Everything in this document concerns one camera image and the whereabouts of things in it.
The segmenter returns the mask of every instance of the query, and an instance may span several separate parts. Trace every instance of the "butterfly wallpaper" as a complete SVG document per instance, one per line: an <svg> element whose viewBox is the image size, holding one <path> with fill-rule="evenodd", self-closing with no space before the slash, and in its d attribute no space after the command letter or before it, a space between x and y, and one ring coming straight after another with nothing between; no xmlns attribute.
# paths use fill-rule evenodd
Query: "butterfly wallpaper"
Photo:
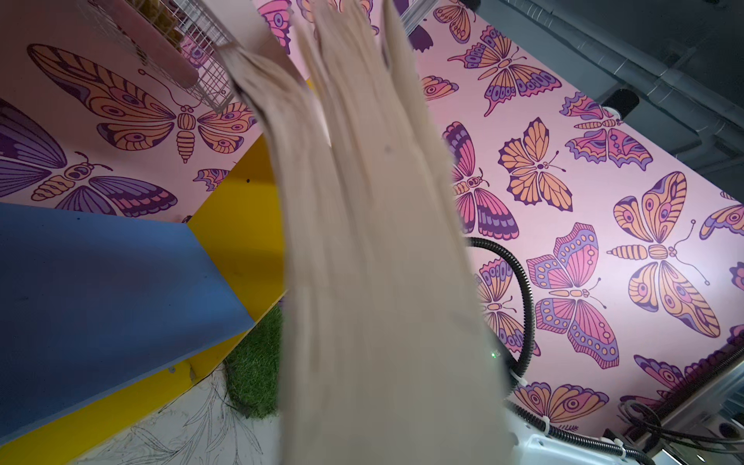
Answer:
<svg viewBox="0 0 744 465"><path fill-rule="evenodd" d="M36 27L0 28L0 202L181 222L259 137L251 110L199 105L64 3L22 2ZM307 77L293 22L312 21L309 3L253 3ZM360 4L379 41L382 2ZM742 200L456 0L409 39L463 235L506 246L533 285L537 344L512 399L581 434L623 430L622 398L658 401L744 324ZM182 53L195 68L213 59L194 43ZM478 317L517 356L513 272L469 256Z"/></svg>

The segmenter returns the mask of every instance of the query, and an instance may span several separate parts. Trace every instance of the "green turf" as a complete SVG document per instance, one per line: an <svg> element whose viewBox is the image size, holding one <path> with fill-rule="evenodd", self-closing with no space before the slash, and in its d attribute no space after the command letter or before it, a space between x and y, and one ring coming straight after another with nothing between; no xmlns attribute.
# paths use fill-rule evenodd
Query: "green turf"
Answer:
<svg viewBox="0 0 744 465"><path fill-rule="evenodd" d="M230 401L247 417L277 411L281 325L281 309L274 307L225 359Z"/></svg>

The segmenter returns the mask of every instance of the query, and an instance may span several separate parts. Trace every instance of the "ventilation pipe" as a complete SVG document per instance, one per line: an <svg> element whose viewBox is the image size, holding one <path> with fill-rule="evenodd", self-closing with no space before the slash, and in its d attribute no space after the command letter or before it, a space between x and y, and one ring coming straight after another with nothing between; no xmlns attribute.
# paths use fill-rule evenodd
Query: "ventilation pipe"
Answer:
<svg viewBox="0 0 744 465"><path fill-rule="evenodd" d="M707 152L713 147L716 138L744 153L744 130L741 129L744 127L744 111L738 106L683 73L668 68L626 42L604 33L585 19L572 16L571 22L592 36L530 0L501 1L515 7L571 44L594 64L643 92L651 103L666 110L694 130L700 137L702 145L678 154L678 158L690 160ZM552 1L542 2L551 4L549 8L555 9ZM603 40L597 40L593 36L601 36ZM740 127L726 119L739 124Z"/></svg>

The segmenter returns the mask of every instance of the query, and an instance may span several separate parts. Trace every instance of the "blue board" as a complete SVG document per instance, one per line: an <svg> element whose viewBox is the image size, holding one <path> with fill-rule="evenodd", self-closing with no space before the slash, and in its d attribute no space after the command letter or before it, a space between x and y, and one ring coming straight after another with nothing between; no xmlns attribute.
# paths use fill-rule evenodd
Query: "blue board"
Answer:
<svg viewBox="0 0 744 465"><path fill-rule="evenodd" d="M0 203L0 445L253 324L185 224Z"/></svg>

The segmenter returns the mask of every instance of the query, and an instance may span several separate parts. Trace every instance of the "wire basket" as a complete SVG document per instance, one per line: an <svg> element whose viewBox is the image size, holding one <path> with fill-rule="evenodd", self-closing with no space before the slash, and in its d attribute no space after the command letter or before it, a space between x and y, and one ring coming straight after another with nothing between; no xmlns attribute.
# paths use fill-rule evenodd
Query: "wire basket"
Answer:
<svg viewBox="0 0 744 465"><path fill-rule="evenodd" d="M126 35L114 19L95 0L78 0L83 15L97 29L111 37L143 65L151 68L200 102L220 113L233 98L227 71L215 59L214 46L232 42L198 0L126 0L199 73L196 85L184 87Z"/></svg>

